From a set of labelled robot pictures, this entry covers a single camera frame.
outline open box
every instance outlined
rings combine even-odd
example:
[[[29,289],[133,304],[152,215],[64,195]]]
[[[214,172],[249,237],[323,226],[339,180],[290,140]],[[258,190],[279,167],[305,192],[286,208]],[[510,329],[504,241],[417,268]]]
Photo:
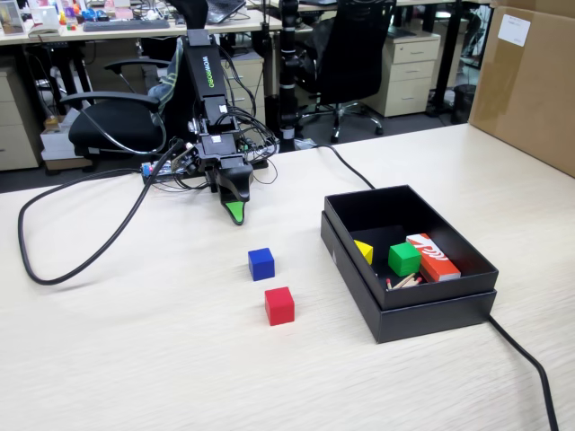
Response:
[[[389,290],[398,277],[387,266],[389,248],[426,233],[461,272],[437,283]],[[322,239],[367,326],[379,343],[462,328],[486,321],[499,271],[409,186],[325,198]],[[374,247],[373,264],[354,240]]]

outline yellow block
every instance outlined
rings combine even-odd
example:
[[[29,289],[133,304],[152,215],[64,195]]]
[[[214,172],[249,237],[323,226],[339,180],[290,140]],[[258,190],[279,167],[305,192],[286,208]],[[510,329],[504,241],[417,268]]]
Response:
[[[365,244],[361,241],[355,240],[355,243],[358,246],[359,251],[361,251],[361,254],[363,254],[363,257],[366,258],[367,263],[371,265],[374,260],[374,248],[371,245]]]

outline white label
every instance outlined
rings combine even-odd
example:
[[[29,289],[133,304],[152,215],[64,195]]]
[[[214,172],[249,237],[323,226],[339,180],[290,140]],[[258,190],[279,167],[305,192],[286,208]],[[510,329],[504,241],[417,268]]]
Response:
[[[531,22],[511,15],[503,15],[499,38],[520,47],[525,46]]]

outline chair base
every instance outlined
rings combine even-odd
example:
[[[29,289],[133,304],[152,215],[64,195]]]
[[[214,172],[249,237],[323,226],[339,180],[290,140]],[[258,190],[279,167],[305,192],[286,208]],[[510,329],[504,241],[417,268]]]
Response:
[[[372,114],[365,105],[356,101],[349,105],[342,105],[341,103],[336,103],[333,107],[330,105],[315,105],[315,111],[303,114],[300,116],[299,122],[296,126],[296,130],[301,130],[303,126],[301,121],[303,119],[316,119],[323,115],[333,115],[333,129],[332,129],[332,144],[337,144],[340,141],[340,131],[341,122],[345,116],[361,117],[364,119],[370,119],[376,124],[375,134],[382,136],[384,134],[384,128],[381,124],[381,120]]]

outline cube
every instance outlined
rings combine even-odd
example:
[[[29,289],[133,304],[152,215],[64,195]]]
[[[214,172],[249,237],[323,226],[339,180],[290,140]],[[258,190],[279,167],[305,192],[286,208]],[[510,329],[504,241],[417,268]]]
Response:
[[[296,307],[294,299],[289,293],[289,288],[266,290],[266,313],[270,326],[281,325],[296,319]]]
[[[270,249],[248,251],[248,260],[253,281],[275,277],[276,269]]]
[[[409,276],[420,270],[421,254],[408,242],[397,244],[390,247],[387,264],[399,277]]]

